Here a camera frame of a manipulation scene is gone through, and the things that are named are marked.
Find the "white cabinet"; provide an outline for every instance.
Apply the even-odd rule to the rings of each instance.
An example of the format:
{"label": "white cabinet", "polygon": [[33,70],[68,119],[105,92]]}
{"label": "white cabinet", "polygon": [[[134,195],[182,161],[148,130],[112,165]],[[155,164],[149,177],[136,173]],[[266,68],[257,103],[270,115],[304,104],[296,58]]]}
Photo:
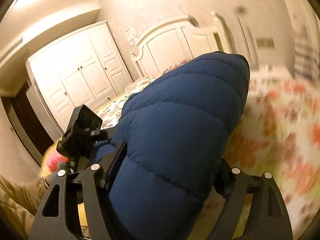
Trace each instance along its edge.
{"label": "white cabinet", "polygon": [[106,22],[53,41],[28,62],[48,108],[64,131],[75,106],[85,104],[94,111],[132,83]]}
{"label": "white cabinet", "polygon": [[108,26],[94,27],[88,30],[88,33],[114,90],[117,93],[121,93],[132,83],[132,79],[123,64],[116,44],[112,42],[113,38]]}
{"label": "white cabinet", "polygon": [[32,71],[52,115],[61,129],[65,131],[75,106],[54,69],[55,64],[51,57],[49,49],[43,51],[32,60]]}

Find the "white bed frame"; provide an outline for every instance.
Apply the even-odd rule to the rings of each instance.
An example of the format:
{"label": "white bed frame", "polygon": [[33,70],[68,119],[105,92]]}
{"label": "white bed frame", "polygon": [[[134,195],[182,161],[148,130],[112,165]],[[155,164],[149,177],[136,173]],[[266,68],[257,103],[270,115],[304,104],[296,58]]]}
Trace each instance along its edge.
{"label": "white bed frame", "polygon": [[223,51],[232,53],[225,27],[219,16],[213,15],[213,25],[197,28],[190,15],[159,23],[138,40],[139,54],[130,53],[140,77],[155,75],[182,60],[202,54]]}

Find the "metal bolt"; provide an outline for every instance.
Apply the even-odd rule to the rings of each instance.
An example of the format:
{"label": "metal bolt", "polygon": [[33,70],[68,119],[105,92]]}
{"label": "metal bolt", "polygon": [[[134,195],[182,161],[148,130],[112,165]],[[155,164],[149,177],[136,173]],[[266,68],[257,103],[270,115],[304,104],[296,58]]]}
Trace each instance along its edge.
{"label": "metal bolt", "polygon": [[240,173],[240,170],[238,168],[232,168],[232,173],[233,174],[239,174]]}
{"label": "metal bolt", "polygon": [[98,170],[99,168],[100,168],[100,165],[97,164],[97,163],[92,164],[91,167],[90,167],[90,169],[93,170],[93,171],[96,171],[96,170]]}
{"label": "metal bolt", "polygon": [[64,176],[66,174],[66,171],[65,170],[60,170],[60,171],[58,171],[58,176],[59,177],[62,177],[62,176]]}
{"label": "metal bolt", "polygon": [[271,173],[269,173],[269,172],[266,172],[266,173],[264,174],[264,176],[265,176],[267,179],[271,179],[271,178],[272,178],[272,175],[271,175]]}

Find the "black bracket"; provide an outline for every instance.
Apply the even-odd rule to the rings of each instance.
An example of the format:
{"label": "black bracket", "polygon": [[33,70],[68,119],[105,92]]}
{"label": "black bracket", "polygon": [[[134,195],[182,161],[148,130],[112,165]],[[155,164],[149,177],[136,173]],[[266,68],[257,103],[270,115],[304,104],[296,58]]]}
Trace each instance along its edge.
{"label": "black bracket", "polygon": [[231,240],[246,194],[253,194],[249,217],[239,240],[292,240],[289,215],[280,190],[268,172],[250,176],[222,159],[214,183],[226,202],[207,240]]}
{"label": "black bracket", "polygon": [[[114,130],[100,130],[101,124],[102,120],[86,106],[75,108],[67,132],[57,146],[58,152],[75,161],[71,167],[74,171],[79,157],[88,156],[96,141],[111,138]],[[122,141],[112,154],[84,171],[68,174],[60,170],[40,204],[29,240],[84,239],[77,209],[78,192],[83,194],[92,240],[119,240],[112,227],[108,193],[126,154],[127,143]],[[246,194],[253,194],[252,204],[244,234],[237,239],[292,240],[288,212],[270,173],[261,177],[246,175],[222,159],[214,187],[226,202],[207,240],[232,239]]]}
{"label": "black bracket", "polygon": [[29,240],[84,239],[77,207],[77,192],[83,192],[92,240],[117,239],[108,217],[108,193],[126,157],[127,143],[84,171],[58,171],[35,216]]}

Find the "down jacket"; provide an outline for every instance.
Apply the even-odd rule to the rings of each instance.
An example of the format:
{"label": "down jacket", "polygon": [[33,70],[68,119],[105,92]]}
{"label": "down jacket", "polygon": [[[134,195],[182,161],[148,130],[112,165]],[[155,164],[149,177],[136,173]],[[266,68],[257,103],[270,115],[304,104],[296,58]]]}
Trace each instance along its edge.
{"label": "down jacket", "polygon": [[187,239],[243,113],[249,78],[243,56],[213,52],[131,95],[111,144],[98,144],[92,157],[128,144],[109,195],[120,239]]}

